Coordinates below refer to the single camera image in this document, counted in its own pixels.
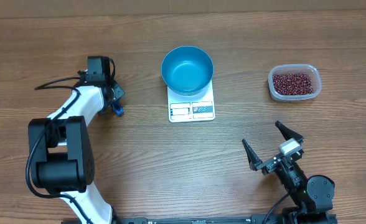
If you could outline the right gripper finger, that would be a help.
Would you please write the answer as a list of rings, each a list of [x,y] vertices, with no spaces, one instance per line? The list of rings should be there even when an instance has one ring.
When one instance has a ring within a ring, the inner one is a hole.
[[[302,144],[304,141],[304,136],[302,136],[301,134],[287,128],[283,123],[281,123],[280,121],[276,121],[274,124],[280,131],[280,133],[283,135],[283,137],[285,138],[286,141],[290,140],[290,139],[294,139],[295,141],[297,141],[299,144]]]
[[[247,143],[245,139],[242,139],[243,147],[245,148],[245,152],[247,154],[248,163],[251,170],[258,170],[258,166],[263,163],[263,161],[257,156],[255,151],[251,148],[251,146]]]

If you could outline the red measuring scoop blue handle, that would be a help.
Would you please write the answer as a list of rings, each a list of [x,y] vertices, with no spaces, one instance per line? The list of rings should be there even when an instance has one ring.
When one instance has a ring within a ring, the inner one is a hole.
[[[113,102],[113,112],[119,117],[122,117],[124,115],[123,107],[120,105],[119,101]]]

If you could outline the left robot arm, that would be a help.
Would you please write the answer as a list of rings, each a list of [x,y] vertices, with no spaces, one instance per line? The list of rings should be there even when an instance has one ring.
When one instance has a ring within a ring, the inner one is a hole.
[[[62,199],[78,217],[77,223],[119,223],[94,183],[88,125],[107,109],[122,116],[119,100],[124,90],[115,80],[114,61],[105,56],[89,56],[87,69],[74,79],[68,100],[28,125],[26,184],[37,197]]]

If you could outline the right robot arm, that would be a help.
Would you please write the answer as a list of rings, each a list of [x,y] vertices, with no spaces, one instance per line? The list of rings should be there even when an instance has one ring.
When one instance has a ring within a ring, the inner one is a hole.
[[[297,161],[302,158],[304,136],[276,121],[275,126],[285,142],[278,146],[279,154],[263,162],[245,139],[243,147],[250,169],[262,171],[263,175],[275,173],[287,194],[279,199],[267,214],[253,214],[249,223],[297,223],[333,224],[336,215],[329,214],[333,208],[335,183],[325,175],[306,177]]]

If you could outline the white digital kitchen scale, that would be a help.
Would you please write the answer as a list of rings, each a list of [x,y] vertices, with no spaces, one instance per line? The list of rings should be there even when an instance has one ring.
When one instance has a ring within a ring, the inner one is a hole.
[[[196,95],[179,95],[167,88],[168,119],[171,123],[213,121],[215,102],[212,82]]]

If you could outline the blue bowl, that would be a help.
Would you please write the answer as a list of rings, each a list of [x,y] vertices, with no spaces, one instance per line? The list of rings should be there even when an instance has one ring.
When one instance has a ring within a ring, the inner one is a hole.
[[[161,76],[175,93],[196,95],[212,81],[214,63],[206,51],[195,46],[180,46],[164,57]]]

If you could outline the red beans in container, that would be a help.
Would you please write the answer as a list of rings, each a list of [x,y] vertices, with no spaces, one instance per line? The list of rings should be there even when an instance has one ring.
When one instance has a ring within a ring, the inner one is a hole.
[[[307,73],[274,74],[274,88],[280,95],[308,95],[314,93]]]

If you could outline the clear plastic container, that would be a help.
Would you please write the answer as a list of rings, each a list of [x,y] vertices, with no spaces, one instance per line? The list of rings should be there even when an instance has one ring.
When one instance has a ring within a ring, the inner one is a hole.
[[[274,67],[268,75],[270,95],[275,101],[302,101],[317,97],[322,82],[316,67],[310,64],[286,64]]]

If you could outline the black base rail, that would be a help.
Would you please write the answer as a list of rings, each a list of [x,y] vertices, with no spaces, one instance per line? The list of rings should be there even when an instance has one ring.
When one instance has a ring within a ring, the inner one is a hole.
[[[305,220],[305,217],[297,217],[296,222],[283,221],[281,215],[270,215],[268,220],[264,222],[266,215],[252,215],[251,217],[224,217],[224,218],[178,218],[178,219],[147,219],[147,218],[116,218],[111,223],[117,224],[262,224],[262,223],[328,223],[337,224],[338,221],[335,215],[329,215],[329,220],[323,218],[312,217]],[[62,221],[61,224],[78,224],[79,220]]]

